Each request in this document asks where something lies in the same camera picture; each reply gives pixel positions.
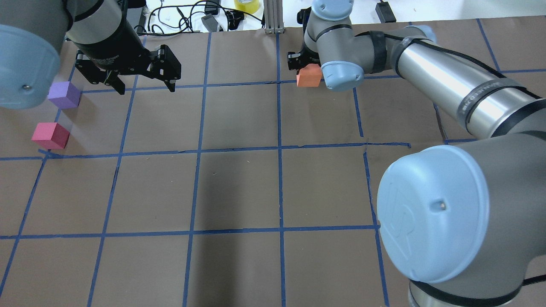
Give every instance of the black power adapter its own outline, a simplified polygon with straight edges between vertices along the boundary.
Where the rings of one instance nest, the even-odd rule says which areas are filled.
[[[376,12],[381,23],[396,22],[396,17],[394,17],[393,10],[390,8],[388,2],[381,0],[381,2],[377,3]]]

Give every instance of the yellow tape roll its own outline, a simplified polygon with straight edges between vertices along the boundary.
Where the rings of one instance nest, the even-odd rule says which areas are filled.
[[[260,8],[260,2],[258,0],[235,0],[235,8],[254,14]]]

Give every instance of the block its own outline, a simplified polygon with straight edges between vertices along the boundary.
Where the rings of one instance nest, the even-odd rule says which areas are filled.
[[[318,64],[309,64],[301,68],[296,76],[299,87],[317,87],[321,83],[322,70]]]
[[[63,149],[70,132],[56,122],[41,122],[36,126],[32,141],[45,149]]]
[[[59,109],[76,108],[80,104],[81,92],[70,81],[53,83],[49,88],[49,101]]]

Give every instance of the blue plastic cap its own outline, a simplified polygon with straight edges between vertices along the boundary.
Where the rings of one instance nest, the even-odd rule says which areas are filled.
[[[432,40],[434,43],[438,43],[438,40],[436,39],[436,33],[434,33],[434,30],[430,26],[418,25],[418,26],[407,26],[406,28],[409,28],[409,27],[414,27],[423,31],[423,33],[425,33],[425,36],[427,38]]]
[[[364,81],[364,70],[355,63],[331,61],[322,64],[326,87],[335,92],[347,91]]]
[[[415,281],[459,275],[478,253],[489,222],[487,183],[474,158],[434,146],[387,169],[377,193],[380,233],[390,259]]]
[[[45,39],[11,26],[0,25],[0,42],[0,107],[36,107],[59,71],[59,54]]]
[[[340,21],[351,14],[353,0],[314,0],[311,10],[326,21]]]

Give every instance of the grid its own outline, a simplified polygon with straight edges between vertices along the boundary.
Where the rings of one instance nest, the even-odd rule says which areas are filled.
[[[481,31],[483,39],[487,45],[490,56],[495,64],[497,70],[502,73],[540,73],[546,72],[546,69],[520,69],[520,70],[502,70],[499,67],[491,44],[486,36],[486,32],[480,20],[476,20],[476,23]],[[332,147],[359,147],[359,146],[402,146],[402,147],[412,147],[410,143],[404,142],[388,142],[388,143],[374,143],[374,142],[359,142],[359,143],[339,143],[339,144],[310,144],[310,145],[283,145],[282,144],[282,122],[281,122],[281,85],[288,83],[295,83],[295,80],[281,80],[281,61],[282,57],[280,54],[280,36],[276,35],[276,80],[271,81],[259,81],[259,82],[235,82],[235,83],[221,83],[221,84],[208,84],[209,76],[209,59],[211,51],[211,38],[212,35],[209,33],[207,38],[207,52],[206,52],[206,63],[205,63],[205,76],[203,84],[200,85],[179,85],[176,88],[202,88],[203,96],[201,102],[201,114],[200,114],[200,126],[199,126],[199,141],[198,148],[196,150],[185,150],[185,151],[147,151],[147,152],[123,152],[127,129],[129,126],[133,101],[135,93],[138,91],[153,91],[153,90],[164,90],[166,87],[137,87],[138,76],[133,82],[133,87],[126,92],[130,92],[130,101],[127,111],[126,120],[123,128],[123,135],[121,139],[121,144],[118,153],[109,153],[102,155],[61,155],[53,153],[51,151],[39,150],[41,155],[39,156],[27,156],[27,157],[0,157],[0,161],[24,161],[24,160],[40,160],[41,166],[37,174],[36,180],[32,187],[28,202],[25,208],[25,213],[23,215],[22,221],[19,226],[19,231],[17,235],[0,235],[0,240],[14,240],[14,245],[9,256],[7,267],[5,273],[3,274],[2,283],[0,285],[0,296],[4,290],[8,275],[10,273],[11,264],[16,254],[17,246],[21,240],[25,239],[52,239],[52,238],[100,238],[100,244],[97,252],[96,263],[94,266],[93,278],[91,282],[91,288],[89,290],[87,306],[91,306],[93,301],[94,288],[97,281],[97,275],[99,272],[99,267],[101,263],[101,256],[103,252],[103,246],[105,238],[123,238],[123,237],[153,237],[153,236],[169,236],[169,235],[186,235],[188,236],[188,246],[187,246],[187,260],[186,260],[186,271],[185,271],[185,282],[183,287],[183,303],[182,306],[188,306],[188,287],[191,282],[190,280],[190,271],[192,263],[192,247],[193,247],[193,238],[195,235],[208,235],[208,234],[232,234],[232,233],[278,233],[279,235],[279,246],[280,246],[280,276],[281,276],[281,305],[287,306],[286,298],[286,274],[285,274],[285,250],[284,250],[284,234],[286,232],[309,232],[309,231],[350,231],[350,230],[373,230],[375,232],[375,242],[377,249],[378,257],[378,266],[381,276],[381,286],[383,290],[383,299],[386,306],[389,306],[389,294],[387,290],[387,277],[385,276],[384,269],[384,256],[382,253],[381,242],[379,238],[379,224],[377,222],[377,217],[375,209],[373,206],[373,191],[370,185],[371,182],[371,173],[370,165],[368,160],[368,154],[364,151],[362,156],[362,162],[365,169],[366,175],[366,187],[368,191],[369,201],[370,201],[370,210],[372,215],[372,224],[371,225],[345,225],[345,226],[307,226],[307,227],[285,227],[284,225],[284,210],[283,210],[283,152],[286,150],[300,150],[300,149],[319,149],[319,148],[332,148]],[[74,75],[74,68],[70,73],[69,80],[72,79]],[[365,79],[396,79],[400,78],[396,75],[377,75],[377,76],[366,76]],[[243,86],[243,85],[266,85],[266,84],[275,84],[277,91],[277,146],[263,146],[263,147],[238,147],[238,148],[228,148],[228,149],[203,149],[203,130],[204,130],[204,120],[205,120],[205,107],[206,107],[206,95],[207,89],[211,87],[224,87],[224,86]],[[99,93],[99,92],[114,92],[114,90],[88,90],[83,91],[83,93]],[[354,107],[356,113],[356,121],[358,123],[358,131],[361,137],[364,137],[366,134],[363,129],[363,120],[361,119],[361,110],[359,106],[359,97],[357,89],[353,89],[353,99]],[[472,138],[464,139],[450,139],[448,134],[445,133],[444,127],[442,124],[441,114],[436,105],[434,109],[438,118],[438,128],[442,132],[444,144],[455,144],[473,141]],[[58,110],[55,121],[57,122],[60,118],[61,111]],[[201,163],[201,154],[211,153],[211,152],[237,152],[237,151],[277,151],[278,153],[278,197],[279,197],[279,223],[278,227],[264,227],[264,228],[242,228],[242,229],[218,229],[218,230],[196,230],[195,228],[195,212],[197,206],[197,194],[198,194],[198,183],[199,183],[199,174],[200,174],[200,163]],[[194,188],[193,188],[193,199],[192,199],[192,210],[191,210],[191,224],[188,231],[164,231],[164,232],[124,232],[124,233],[108,233],[106,231],[110,210],[112,206],[112,200],[114,198],[118,172],[122,159],[129,156],[148,156],[148,155],[179,155],[179,154],[196,154],[197,161],[195,165],[195,176],[194,176]],[[40,177],[44,170],[44,167],[49,160],[56,159],[95,159],[95,158],[117,158],[116,168],[114,177],[112,179],[110,195],[108,198],[108,206],[106,207],[106,214],[104,218],[104,223],[102,227],[102,232],[100,233],[77,233],[77,234],[23,234],[23,228],[25,227],[25,222],[27,219],[28,212],[31,210],[32,201],[34,198],[34,193],[37,189]]]

